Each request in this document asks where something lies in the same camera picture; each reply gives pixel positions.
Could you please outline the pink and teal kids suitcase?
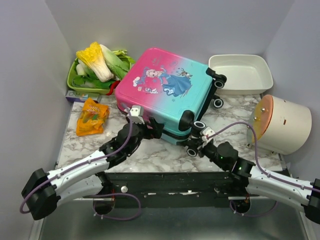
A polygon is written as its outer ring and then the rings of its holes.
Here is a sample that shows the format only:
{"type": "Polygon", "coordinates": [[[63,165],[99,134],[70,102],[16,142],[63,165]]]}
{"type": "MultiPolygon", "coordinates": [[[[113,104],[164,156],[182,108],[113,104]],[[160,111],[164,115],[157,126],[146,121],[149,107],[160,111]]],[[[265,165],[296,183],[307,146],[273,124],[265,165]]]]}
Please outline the pink and teal kids suitcase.
{"type": "Polygon", "coordinates": [[[210,104],[224,104],[215,93],[227,77],[206,64],[159,48],[147,49],[115,89],[117,107],[126,112],[143,107],[143,119],[164,124],[161,138],[186,146],[190,137],[200,138],[206,126],[201,118],[210,104]]]}

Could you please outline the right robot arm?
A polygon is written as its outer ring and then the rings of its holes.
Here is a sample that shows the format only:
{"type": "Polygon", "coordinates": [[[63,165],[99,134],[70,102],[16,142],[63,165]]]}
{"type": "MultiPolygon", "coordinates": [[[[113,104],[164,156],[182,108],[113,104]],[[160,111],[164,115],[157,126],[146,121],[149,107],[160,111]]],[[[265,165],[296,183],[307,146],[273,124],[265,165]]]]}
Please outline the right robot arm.
{"type": "Polygon", "coordinates": [[[291,206],[303,212],[307,219],[320,223],[320,180],[300,180],[259,168],[252,161],[239,157],[229,142],[215,146],[202,138],[186,141],[186,152],[191,157],[207,157],[233,179],[230,191],[241,196],[245,192],[259,195],[291,206]]]}

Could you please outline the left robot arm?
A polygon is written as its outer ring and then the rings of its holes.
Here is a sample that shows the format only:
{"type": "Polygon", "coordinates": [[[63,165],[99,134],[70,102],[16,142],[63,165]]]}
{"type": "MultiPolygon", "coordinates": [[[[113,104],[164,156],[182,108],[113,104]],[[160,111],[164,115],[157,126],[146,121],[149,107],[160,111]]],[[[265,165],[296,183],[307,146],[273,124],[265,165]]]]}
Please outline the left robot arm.
{"type": "Polygon", "coordinates": [[[116,137],[90,156],[55,173],[46,173],[42,168],[35,170],[22,189],[21,205],[28,207],[34,220],[47,217],[58,206],[59,190],[64,191],[85,178],[119,165],[136,151],[143,139],[159,139],[163,128],[164,124],[152,117],[146,123],[130,119],[116,137]]]}

